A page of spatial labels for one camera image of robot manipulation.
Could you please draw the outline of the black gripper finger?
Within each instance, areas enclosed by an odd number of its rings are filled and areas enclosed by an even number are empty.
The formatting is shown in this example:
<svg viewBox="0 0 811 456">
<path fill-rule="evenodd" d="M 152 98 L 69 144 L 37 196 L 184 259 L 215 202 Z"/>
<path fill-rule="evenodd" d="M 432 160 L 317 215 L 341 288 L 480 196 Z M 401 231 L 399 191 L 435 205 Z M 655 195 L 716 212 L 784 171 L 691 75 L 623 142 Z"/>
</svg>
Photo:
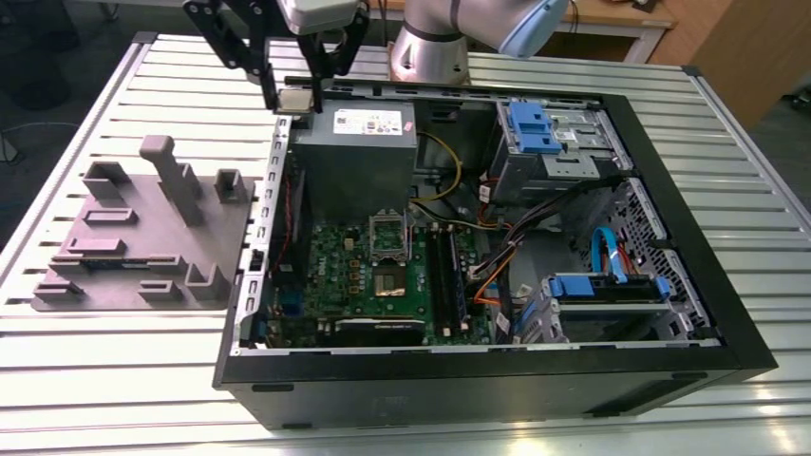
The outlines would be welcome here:
<svg viewBox="0 0 811 456">
<path fill-rule="evenodd" d="M 345 76 L 355 61 L 369 25 L 368 9 L 356 9 L 349 24 L 341 28 L 341 41 L 328 51 L 323 43 L 324 32 L 300 35 L 296 38 L 299 49 L 311 71 L 313 111 L 323 112 L 323 90 L 336 76 Z"/>
<path fill-rule="evenodd" d="M 228 24 L 221 5 L 241 19 L 248 28 L 244 42 Z M 268 38 L 280 19 L 275 1 L 185 1 L 183 10 L 208 42 L 220 62 L 231 69 L 240 68 L 248 81 L 259 85 L 265 108 L 275 111 L 279 94 L 272 65 L 268 60 Z"/>
</svg>

